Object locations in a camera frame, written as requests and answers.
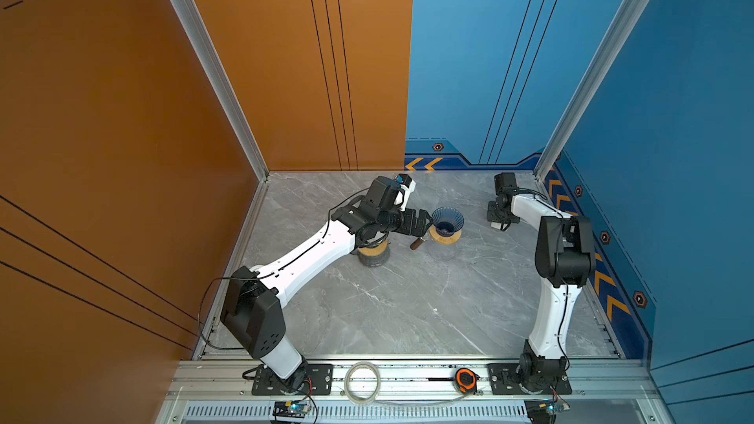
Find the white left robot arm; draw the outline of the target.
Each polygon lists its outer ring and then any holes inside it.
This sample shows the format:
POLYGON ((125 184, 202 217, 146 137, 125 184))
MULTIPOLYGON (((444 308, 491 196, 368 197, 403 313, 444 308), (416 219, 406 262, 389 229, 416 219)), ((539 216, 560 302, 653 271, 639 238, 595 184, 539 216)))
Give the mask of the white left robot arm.
POLYGON ((274 374, 281 388, 298 392, 307 384, 306 360, 287 336, 283 308, 332 263, 372 247, 380 234, 421 239, 432 222, 424 209, 341 207, 321 230, 288 254, 256 270, 236 270, 228 278, 221 323, 274 374))

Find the grey glass carafe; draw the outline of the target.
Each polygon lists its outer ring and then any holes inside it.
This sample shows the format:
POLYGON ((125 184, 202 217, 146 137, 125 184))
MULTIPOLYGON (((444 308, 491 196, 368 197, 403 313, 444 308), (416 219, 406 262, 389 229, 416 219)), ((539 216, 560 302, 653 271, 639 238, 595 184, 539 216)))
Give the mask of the grey glass carafe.
POLYGON ((387 261, 390 258, 390 250, 387 249, 377 255, 367 255, 366 253, 362 251, 357 252, 357 258, 359 259, 359 262, 366 267, 369 268, 375 268, 382 265, 385 265, 387 261))

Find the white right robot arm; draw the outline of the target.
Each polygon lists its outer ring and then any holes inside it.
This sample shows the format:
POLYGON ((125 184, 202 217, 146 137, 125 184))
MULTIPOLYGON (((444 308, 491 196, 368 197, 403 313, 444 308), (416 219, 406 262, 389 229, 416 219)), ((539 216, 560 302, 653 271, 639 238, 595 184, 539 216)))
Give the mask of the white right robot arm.
POLYGON ((591 221, 555 208, 532 190, 502 192, 488 203, 487 219, 501 231, 520 222, 537 229, 540 300, 514 378, 530 394, 556 390, 571 365, 567 333, 575 304, 596 269, 591 221))

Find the blue ribbed dripper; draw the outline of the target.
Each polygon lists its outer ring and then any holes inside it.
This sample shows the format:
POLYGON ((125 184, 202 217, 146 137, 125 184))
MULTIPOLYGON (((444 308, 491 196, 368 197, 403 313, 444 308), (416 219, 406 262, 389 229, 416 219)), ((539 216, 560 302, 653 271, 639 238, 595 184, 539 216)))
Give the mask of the blue ribbed dripper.
POLYGON ((465 225, 465 217, 457 208, 439 207, 432 213, 433 226, 446 233, 461 231, 465 225))

